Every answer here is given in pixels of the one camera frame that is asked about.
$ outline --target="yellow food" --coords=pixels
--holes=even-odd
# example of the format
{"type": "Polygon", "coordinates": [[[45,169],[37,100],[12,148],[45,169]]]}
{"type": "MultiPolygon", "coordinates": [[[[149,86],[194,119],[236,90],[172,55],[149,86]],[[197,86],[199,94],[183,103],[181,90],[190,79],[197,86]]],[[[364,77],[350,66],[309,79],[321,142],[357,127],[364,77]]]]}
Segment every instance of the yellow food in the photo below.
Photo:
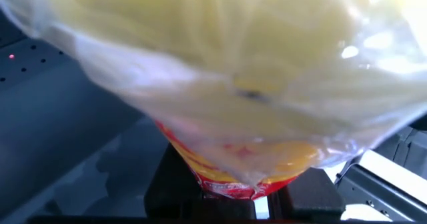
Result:
{"type": "Polygon", "coordinates": [[[393,7],[399,22],[408,0],[46,1],[57,23],[94,38],[76,39],[76,53],[97,84],[235,176],[354,155],[427,99],[425,81],[381,59],[342,58],[369,12],[393,7]],[[224,143],[260,158],[235,159],[224,143]]]}

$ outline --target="plastic wrap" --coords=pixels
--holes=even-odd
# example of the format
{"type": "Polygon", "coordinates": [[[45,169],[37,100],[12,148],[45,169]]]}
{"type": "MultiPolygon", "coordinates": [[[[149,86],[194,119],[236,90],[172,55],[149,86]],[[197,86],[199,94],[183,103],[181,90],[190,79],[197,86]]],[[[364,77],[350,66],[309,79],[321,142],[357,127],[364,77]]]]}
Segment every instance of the plastic wrap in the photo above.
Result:
{"type": "Polygon", "coordinates": [[[426,0],[0,2],[198,165],[258,192],[359,155],[427,108],[426,0]]]}

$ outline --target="red and yellow package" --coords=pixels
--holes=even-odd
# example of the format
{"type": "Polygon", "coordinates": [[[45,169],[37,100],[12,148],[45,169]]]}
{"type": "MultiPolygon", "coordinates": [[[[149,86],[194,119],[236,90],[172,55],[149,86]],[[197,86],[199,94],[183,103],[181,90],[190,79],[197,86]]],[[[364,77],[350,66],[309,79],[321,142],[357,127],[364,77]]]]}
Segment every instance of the red and yellow package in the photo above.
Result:
{"type": "MultiPolygon", "coordinates": [[[[269,195],[293,181],[301,172],[298,171],[300,167],[305,167],[310,162],[310,158],[304,159],[304,155],[296,155],[295,158],[300,159],[300,161],[292,162],[295,164],[295,175],[273,175],[262,179],[256,186],[258,190],[255,190],[249,185],[240,183],[229,173],[220,170],[220,168],[210,163],[201,155],[194,153],[174,135],[171,129],[168,129],[162,123],[156,122],[156,125],[188,164],[201,188],[207,192],[207,194],[211,194],[211,196],[214,197],[219,195],[234,199],[257,199],[269,195]]],[[[317,150],[309,145],[289,145],[289,143],[286,143],[286,145],[278,144],[276,148],[285,147],[291,149],[295,146],[298,146],[298,150],[301,152],[305,154],[309,153],[310,157],[313,157],[313,155],[317,153],[317,150]]],[[[236,159],[239,157],[250,158],[251,155],[257,155],[260,152],[259,149],[250,144],[225,144],[222,145],[221,148],[225,152],[234,155],[236,159]]],[[[289,171],[288,163],[290,163],[289,159],[286,160],[286,164],[279,164],[276,169],[278,171],[289,171]]]]}

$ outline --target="transparent plastic bag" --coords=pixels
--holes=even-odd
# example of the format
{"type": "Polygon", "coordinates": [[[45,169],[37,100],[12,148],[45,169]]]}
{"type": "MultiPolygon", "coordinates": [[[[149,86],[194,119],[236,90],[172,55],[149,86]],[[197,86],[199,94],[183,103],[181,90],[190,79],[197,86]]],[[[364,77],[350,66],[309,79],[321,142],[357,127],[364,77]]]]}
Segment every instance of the transparent plastic bag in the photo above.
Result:
{"type": "Polygon", "coordinates": [[[425,0],[0,2],[251,187],[350,159],[427,109],[425,0]]]}

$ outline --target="gray surface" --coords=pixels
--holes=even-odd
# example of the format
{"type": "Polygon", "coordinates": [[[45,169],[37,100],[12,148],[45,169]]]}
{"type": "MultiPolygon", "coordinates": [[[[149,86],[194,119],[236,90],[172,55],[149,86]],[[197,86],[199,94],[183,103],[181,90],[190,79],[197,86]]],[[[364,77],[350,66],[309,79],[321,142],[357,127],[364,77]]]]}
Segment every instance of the gray surface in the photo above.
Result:
{"type": "Polygon", "coordinates": [[[26,203],[43,206],[49,196],[40,193],[48,193],[47,187],[132,126],[141,113],[93,85],[59,50],[23,38],[1,17],[0,27],[2,220],[26,203]]]}
{"type": "Polygon", "coordinates": [[[60,178],[140,114],[74,63],[0,93],[0,216],[60,178]]]}

